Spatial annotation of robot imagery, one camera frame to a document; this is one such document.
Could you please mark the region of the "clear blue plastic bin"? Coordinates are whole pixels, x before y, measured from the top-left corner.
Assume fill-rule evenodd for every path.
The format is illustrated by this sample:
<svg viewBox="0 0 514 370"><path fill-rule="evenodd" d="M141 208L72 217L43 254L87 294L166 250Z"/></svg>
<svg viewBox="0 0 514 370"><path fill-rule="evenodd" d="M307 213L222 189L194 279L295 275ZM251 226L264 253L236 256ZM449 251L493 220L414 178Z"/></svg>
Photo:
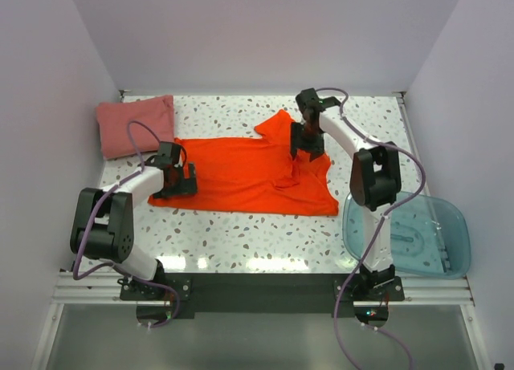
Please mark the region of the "clear blue plastic bin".
<svg viewBox="0 0 514 370"><path fill-rule="evenodd" d="M397 271L439 279L467 274L471 265L467 223L451 203L420 194L393 211L390 233Z"/></svg>

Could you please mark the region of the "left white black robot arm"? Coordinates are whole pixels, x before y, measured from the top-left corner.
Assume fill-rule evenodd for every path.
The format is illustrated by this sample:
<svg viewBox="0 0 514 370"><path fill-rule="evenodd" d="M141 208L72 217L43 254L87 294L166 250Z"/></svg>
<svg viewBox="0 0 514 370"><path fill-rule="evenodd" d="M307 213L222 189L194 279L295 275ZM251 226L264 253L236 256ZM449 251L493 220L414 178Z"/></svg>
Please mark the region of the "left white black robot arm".
<svg viewBox="0 0 514 370"><path fill-rule="evenodd" d="M195 195L194 164L174 142L161 142L157 154L126 178L100 189L81 190L71 229L76 255L73 279L103 267L122 274L121 286L147 299L177 298L167 283L163 264L136 245L133 210L149 199Z"/></svg>

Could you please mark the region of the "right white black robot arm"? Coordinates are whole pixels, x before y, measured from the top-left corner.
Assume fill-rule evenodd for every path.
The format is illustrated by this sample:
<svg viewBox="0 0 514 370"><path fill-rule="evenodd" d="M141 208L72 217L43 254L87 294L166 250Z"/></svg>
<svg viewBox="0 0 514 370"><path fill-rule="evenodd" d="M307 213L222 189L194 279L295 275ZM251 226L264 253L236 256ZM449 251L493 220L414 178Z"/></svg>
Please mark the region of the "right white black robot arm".
<svg viewBox="0 0 514 370"><path fill-rule="evenodd" d="M313 88L301 91L296 104L303 121L291 124L290 153L295 158L301 150L314 161L324 154L327 134L352 158L349 188L351 198L361 207L365 249L349 284L355 295L375 300L395 278L386 210L396 202L402 187L399 156L393 142L372 139L345 116L339 120L328 116L343 112L344 103L335 96L320 97Z"/></svg>

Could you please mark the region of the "orange t shirt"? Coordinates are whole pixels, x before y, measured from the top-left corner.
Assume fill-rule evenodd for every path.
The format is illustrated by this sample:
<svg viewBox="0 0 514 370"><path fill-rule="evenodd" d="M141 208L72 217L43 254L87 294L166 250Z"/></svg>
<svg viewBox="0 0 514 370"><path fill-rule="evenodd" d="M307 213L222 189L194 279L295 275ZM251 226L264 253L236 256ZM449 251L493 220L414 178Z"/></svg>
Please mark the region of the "orange t shirt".
<svg viewBox="0 0 514 370"><path fill-rule="evenodd" d="M288 112L255 126L258 137L180 139L196 169L195 195L150 197L156 207L207 211L336 216L339 203L328 189L331 161L290 154Z"/></svg>

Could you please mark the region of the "aluminium frame rail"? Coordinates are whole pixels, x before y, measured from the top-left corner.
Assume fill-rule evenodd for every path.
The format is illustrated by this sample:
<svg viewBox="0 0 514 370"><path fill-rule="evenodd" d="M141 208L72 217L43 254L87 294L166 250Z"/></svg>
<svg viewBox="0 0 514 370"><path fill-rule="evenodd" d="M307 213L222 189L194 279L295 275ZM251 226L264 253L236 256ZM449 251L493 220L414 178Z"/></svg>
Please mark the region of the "aluminium frame rail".
<svg viewBox="0 0 514 370"><path fill-rule="evenodd" d="M405 104L399 93L390 96L351 97L349 110L365 129L391 135L399 145L413 149ZM293 96L175 96L176 133L179 137L246 136L254 125L280 109L300 118ZM348 157L326 140L332 166L328 189L340 202L340 217L308 218L266 213L209 212L156 207L144 203L136 214L138 246L159 258L166 273L201 274L348 274L357 260L343 243L344 199L349 194ZM480 335L475 304L466 278L431 279L399 274L405 299L389 303L393 317L407 307L457 307L457 320L469 340L471 364L492 369ZM59 273L52 302L58 305L133 304L120 300L122 277L100 269L75 281L71 272Z"/></svg>

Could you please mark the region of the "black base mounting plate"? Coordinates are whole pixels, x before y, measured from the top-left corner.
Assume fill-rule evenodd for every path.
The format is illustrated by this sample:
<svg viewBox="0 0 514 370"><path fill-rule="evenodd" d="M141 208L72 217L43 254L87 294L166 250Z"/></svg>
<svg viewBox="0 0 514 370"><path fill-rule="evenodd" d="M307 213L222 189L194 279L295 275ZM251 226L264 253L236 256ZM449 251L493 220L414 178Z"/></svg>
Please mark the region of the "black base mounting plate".
<svg viewBox="0 0 514 370"><path fill-rule="evenodd" d="M134 302L140 320L192 319L197 313L330 314L352 318L370 306L380 311L404 300L402 280L365 289L346 274L168 273L161 286L118 279L120 300Z"/></svg>

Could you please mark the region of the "folded pink t shirt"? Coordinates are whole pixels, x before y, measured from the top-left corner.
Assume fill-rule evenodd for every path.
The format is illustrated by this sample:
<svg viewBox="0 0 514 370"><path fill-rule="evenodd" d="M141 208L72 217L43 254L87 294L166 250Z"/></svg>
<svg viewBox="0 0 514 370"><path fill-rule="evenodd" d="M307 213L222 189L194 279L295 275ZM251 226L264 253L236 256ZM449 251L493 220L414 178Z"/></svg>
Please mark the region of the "folded pink t shirt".
<svg viewBox="0 0 514 370"><path fill-rule="evenodd" d="M172 141L174 106L170 95L131 103L101 103L96 107L104 159L157 150L158 142Z"/></svg>

